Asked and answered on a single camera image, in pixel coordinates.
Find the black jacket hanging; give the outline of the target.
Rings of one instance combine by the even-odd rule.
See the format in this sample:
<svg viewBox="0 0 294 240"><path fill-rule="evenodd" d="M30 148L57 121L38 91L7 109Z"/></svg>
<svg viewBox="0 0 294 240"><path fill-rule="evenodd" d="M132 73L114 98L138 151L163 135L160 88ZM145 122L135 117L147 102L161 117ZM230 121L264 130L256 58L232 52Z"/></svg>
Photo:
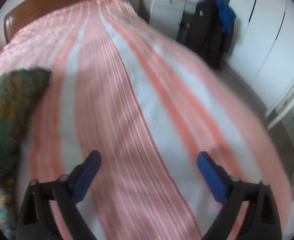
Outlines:
<svg viewBox="0 0 294 240"><path fill-rule="evenodd" d="M225 53L229 51L235 24L231 32L222 32L214 0L197 3L186 37L186 46L199 55L211 68L220 69Z"/></svg>

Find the pink striped bed sheet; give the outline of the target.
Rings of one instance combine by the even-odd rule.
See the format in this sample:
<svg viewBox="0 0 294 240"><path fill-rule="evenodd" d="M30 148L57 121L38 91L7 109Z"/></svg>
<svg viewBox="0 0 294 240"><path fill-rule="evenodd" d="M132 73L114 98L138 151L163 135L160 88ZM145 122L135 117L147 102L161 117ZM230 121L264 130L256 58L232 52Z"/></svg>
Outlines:
<svg viewBox="0 0 294 240"><path fill-rule="evenodd" d="M20 29L0 77L32 67L52 76L22 144L18 203L31 179L57 179L97 150L79 208L98 239L201 239L220 211L196 165L206 151L241 180L267 180L286 225L290 183L259 118L129 2L86 0Z"/></svg>

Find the blue garment hanging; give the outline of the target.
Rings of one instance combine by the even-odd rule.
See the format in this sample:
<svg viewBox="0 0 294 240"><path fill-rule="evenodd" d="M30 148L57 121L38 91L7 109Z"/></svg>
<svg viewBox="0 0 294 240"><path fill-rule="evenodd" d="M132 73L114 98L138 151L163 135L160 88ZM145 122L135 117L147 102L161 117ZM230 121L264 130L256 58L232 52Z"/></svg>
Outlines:
<svg viewBox="0 0 294 240"><path fill-rule="evenodd" d="M218 8L219 19L223 24L222 32L230 33L237 15L232 8L223 0L214 0Z"/></svg>

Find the green landscape print silk jacket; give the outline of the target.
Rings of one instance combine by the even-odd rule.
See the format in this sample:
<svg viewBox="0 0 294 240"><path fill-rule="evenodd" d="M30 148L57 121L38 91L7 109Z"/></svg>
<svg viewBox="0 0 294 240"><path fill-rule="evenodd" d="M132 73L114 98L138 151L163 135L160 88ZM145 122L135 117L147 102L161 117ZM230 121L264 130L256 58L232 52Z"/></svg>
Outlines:
<svg viewBox="0 0 294 240"><path fill-rule="evenodd" d="M34 68L15 70L0 77L0 231L16 239L14 200L20 145L29 119L47 89L51 72Z"/></svg>

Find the white drawer dresser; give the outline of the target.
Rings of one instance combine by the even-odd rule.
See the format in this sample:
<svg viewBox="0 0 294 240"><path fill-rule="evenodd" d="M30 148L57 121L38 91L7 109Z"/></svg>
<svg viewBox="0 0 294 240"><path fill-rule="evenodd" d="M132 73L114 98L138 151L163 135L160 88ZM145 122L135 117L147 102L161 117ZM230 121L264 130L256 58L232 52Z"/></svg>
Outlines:
<svg viewBox="0 0 294 240"><path fill-rule="evenodd" d="M140 0L138 14L151 27L176 40L183 15L194 14L195 7L189 0Z"/></svg>

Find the white wardrobe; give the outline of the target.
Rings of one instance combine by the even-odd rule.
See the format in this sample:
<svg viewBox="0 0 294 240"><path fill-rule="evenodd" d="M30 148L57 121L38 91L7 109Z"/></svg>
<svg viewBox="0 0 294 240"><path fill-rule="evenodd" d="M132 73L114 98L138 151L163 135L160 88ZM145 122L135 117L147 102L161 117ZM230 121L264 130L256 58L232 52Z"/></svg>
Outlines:
<svg viewBox="0 0 294 240"><path fill-rule="evenodd" d="M294 2L230 0L235 32L227 62L271 112L294 84Z"/></svg>

